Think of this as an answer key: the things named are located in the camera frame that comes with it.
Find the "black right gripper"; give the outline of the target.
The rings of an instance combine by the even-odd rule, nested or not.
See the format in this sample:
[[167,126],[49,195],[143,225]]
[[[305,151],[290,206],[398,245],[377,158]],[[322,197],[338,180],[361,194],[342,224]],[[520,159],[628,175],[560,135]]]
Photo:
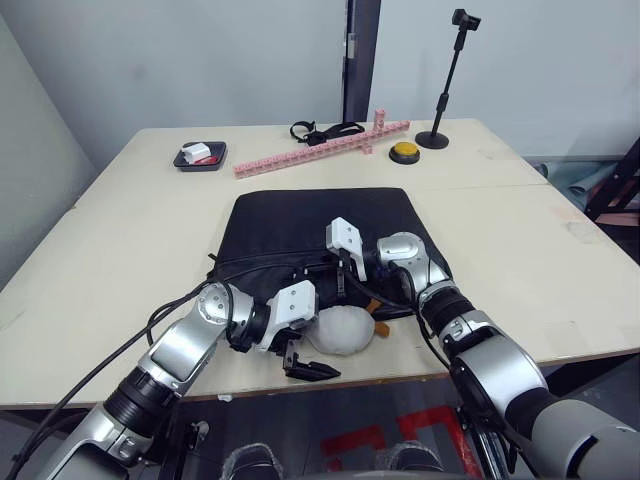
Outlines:
[[352,259],[350,252],[345,249],[338,250],[338,269],[336,269],[336,298],[346,298],[345,274],[352,271]]

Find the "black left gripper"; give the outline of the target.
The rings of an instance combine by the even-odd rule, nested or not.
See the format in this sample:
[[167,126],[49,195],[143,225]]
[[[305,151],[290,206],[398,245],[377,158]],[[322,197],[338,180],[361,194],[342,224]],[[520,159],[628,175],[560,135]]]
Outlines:
[[315,319],[296,320],[291,325],[280,329],[274,336],[273,353],[283,357],[283,369],[287,376],[298,380],[329,380],[341,375],[340,371],[323,363],[298,362],[296,343],[315,324]]

